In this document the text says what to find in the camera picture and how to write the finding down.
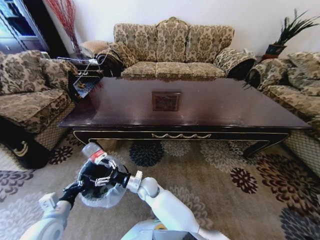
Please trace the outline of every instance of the plant pot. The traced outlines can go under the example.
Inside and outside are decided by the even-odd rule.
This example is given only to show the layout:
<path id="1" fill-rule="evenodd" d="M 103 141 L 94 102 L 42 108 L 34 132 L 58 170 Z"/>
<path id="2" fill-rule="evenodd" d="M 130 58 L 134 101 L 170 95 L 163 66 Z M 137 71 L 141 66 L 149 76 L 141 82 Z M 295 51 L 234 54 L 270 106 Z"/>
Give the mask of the plant pot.
<path id="1" fill-rule="evenodd" d="M 265 54 L 262 56 L 261 61 L 265 59 L 277 59 L 282 53 L 282 51 L 286 48 L 287 46 L 284 45 L 277 45 L 277 44 L 269 44 L 268 49 L 265 51 Z"/>

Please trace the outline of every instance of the dark wooden coffee table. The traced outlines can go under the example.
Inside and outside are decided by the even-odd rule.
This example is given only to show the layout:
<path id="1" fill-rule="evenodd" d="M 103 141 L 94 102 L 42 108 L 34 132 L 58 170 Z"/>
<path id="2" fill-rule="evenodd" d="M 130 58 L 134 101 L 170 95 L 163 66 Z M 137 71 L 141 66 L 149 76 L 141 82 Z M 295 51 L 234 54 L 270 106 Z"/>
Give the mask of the dark wooden coffee table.
<path id="1" fill-rule="evenodd" d="M 59 124 L 84 144 L 99 139 L 255 141 L 245 157 L 280 143 L 304 121 L 244 81 L 104 77 Z M 178 111 L 153 111 L 152 92 L 181 92 Z"/>

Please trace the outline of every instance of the white wall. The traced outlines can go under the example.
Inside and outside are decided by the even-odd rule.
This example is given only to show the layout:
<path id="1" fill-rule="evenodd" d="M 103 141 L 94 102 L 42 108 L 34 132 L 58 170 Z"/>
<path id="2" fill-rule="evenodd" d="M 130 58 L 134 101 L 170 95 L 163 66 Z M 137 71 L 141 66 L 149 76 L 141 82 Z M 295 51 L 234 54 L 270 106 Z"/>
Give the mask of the white wall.
<path id="1" fill-rule="evenodd" d="M 263 55 L 280 35 L 285 16 L 309 10 L 306 17 L 320 15 L 320 0 L 74 0 L 75 29 L 79 43 L 113 41 L 116 23 L 156 24 L 171 16 L 189 24 L 220 24 L 235 28 L 231 46 Z M 68 37 L 59 26 L 63 41 Z M 304 30 L 287 42 L 282 56 L 299 51 L 320 52 L 320 26 Z"/>

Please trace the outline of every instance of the floral patterned sofa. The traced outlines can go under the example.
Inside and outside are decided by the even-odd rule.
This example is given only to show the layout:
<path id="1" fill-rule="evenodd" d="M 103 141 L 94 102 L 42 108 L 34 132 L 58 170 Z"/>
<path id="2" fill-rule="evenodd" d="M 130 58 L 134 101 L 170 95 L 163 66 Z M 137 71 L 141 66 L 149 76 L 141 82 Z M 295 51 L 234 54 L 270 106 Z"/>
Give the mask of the floral patterned sofa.
<path id="1" fill-rule="evenodd" d="M 0 170 L 43 167 L 66 129 L 57 124 L 74 108 L 69 81 L 78 73 L 66 60 L 40 51 L 0 52 Z"/>
<path id="2" fill-rule="evenodd" d="M 110 50 L 98 53 L 97 60 L 108 52 L 103 65 L 110 69 L 111 59 L 123 63 L 121 71 L 111 71 L 129 79 L 240 80 L 256 59 L 229 47 L 234 33 L 231 26 L 189 25 L 175 17 L 155 25 L 119 23 Z"/>
<path id="3" fill-rule="evenodd" d="M 320 176 L 320 52 L 297 52 L 254 66 L 246 81 L 313 127 L 285 144 Z"/>

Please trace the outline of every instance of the floor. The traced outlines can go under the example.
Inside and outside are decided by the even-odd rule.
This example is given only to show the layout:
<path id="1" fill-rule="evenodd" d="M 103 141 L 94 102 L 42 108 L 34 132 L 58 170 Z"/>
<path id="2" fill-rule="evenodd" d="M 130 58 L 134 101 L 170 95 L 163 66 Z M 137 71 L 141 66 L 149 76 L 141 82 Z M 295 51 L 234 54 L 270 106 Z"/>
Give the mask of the floor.
<path id="1" fill-rule="evenodd" d="M 207 229 L 232 240 L 320 239 L 319 179 L 280 146 L 242 158 L 248 142 L 120 140 L 106 151 L 135 174 L 154 177 Z M 16 240 L 43 214 L 38 200 L 77 178 L 86 161 L 68 134 L 46 167 L 0 171 L 0 239 Z M 139 221 L 153 219 L 147 204 L 127 191 L 112 208 L 88 207 L 78 196 L 66 240 L 118 240 Z"/>

